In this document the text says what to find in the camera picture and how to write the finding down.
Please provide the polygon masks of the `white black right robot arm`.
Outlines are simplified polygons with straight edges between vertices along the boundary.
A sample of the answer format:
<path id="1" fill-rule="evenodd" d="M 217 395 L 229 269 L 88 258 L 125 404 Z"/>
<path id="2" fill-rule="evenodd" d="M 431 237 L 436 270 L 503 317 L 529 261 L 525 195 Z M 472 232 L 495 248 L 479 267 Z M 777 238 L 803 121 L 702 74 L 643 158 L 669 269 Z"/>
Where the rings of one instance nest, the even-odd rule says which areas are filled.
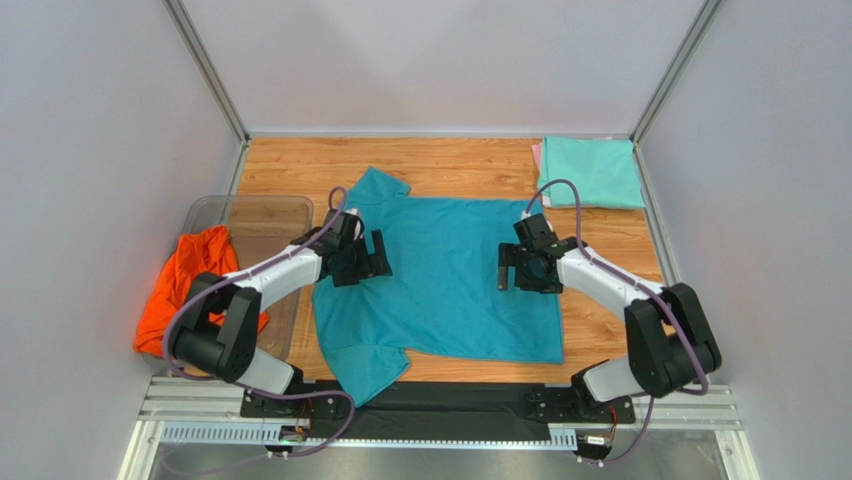
<path id="1" fill-rule="evenodd" d="M 501 291 L 540 294 L 566 288 L 585 294 L 625 325 L 627 353 L 572 377 L 580 399 L 602 404 L 621 397 L 703 395 L 722 355 L 697 292 L 636 276 L 599 255 L 579 236 L 561 239 L 541 214 L 515 223 L 517 242 L 498 247 Z"/>

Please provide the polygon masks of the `teal blue t-shirt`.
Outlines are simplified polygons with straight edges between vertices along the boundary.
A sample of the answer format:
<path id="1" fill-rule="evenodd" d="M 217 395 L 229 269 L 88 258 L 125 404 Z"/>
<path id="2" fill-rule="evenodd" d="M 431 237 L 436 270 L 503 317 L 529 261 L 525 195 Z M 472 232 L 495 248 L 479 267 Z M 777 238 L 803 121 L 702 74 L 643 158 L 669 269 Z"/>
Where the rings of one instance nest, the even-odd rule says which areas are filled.
<path id="1" fill-rule="evenodd" d="M 404 181 L 369 168 L 347 204 L 384 239 L 391 274 L 314 288 L 317 336 L 342 389 L 363 405 L 409 368 L 408 352 L 560 364 L 559 298 L 500 291 L 498 248 L 513 243 L 524 203 L 414 197 Z"/>

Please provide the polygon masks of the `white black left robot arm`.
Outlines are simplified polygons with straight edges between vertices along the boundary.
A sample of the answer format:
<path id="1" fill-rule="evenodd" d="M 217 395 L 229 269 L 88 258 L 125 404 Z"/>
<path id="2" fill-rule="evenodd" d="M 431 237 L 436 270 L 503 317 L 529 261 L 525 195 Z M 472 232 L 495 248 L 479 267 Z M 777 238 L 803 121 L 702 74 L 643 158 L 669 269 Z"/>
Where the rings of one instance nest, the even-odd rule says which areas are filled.
<path id="1" fill-rule="evenodd" d="M 227 275 L 196 276 L 166 328 L 163 357 L 176 374 L 187 364 L 213 379 L 285 395 L 296 370 L 258 347 L 261 314 L 325 279 L 347 287 L 391 273 L 382 232 L 367 230 L 355 209 L 331 209 L 323 226 L 267 260 Z"/>

